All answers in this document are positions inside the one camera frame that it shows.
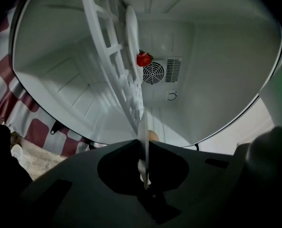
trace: fan grille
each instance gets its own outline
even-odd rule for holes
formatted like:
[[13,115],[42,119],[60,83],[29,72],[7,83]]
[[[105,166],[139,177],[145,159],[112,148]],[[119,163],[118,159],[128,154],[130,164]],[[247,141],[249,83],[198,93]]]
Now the fan grille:
[[163,67],[156,62],[152,62],[143,69],[143,80],[149,84],[155,84],[164,77]]
[[181,60],[179,59],[168,59],[166,67],[166,83],[175,83],[178,81],[179,72],[181,67]]

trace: strawberry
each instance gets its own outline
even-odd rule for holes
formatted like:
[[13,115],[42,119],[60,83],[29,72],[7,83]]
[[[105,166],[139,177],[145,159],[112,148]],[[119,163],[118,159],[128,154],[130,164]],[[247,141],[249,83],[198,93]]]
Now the strawberry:
[[139,54],[137,55],[137,65],[140,67],[148,66],[153,57],[148,53],[140,50]]

